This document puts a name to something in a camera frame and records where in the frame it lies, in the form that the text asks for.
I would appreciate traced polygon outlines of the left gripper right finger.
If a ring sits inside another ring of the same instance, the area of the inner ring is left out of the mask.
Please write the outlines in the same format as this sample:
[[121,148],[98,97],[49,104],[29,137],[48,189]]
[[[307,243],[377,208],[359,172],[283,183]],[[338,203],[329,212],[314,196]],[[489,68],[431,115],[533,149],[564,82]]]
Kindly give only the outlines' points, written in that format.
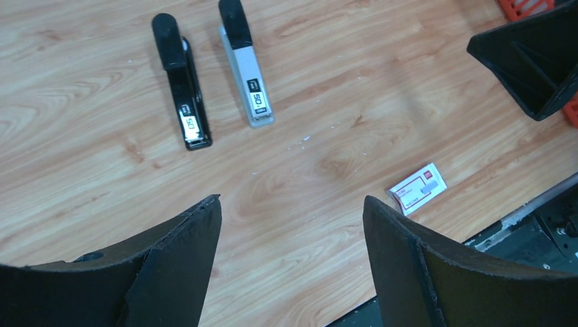
[[577,276],[487,255],[367,196],[363,230],[385,326],[576,326]]

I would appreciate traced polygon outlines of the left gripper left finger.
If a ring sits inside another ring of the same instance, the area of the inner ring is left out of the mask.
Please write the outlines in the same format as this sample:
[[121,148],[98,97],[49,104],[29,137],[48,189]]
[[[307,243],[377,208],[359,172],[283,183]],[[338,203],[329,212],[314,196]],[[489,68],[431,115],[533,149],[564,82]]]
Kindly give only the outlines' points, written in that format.
[[2,326],[197,326],[222,226],[213,194],[72,262],[1,266]]

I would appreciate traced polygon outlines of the red white staple box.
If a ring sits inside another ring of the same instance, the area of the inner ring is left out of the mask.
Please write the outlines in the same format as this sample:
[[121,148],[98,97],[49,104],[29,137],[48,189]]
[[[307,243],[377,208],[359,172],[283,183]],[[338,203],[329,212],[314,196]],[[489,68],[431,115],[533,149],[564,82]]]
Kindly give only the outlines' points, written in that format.
[[434,163],[416,171],[387,191],[404,216],[411,215],[447,190],[447,184]]

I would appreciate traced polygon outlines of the grey and black stapler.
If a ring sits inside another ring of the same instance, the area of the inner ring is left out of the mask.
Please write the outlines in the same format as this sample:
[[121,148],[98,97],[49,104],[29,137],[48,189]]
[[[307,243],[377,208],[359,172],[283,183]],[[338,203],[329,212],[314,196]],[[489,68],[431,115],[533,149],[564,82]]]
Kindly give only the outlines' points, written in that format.
[[249,24],[239,0],[220,0],[219,34],[250,127],[275,122],[262,72],[253,47]]

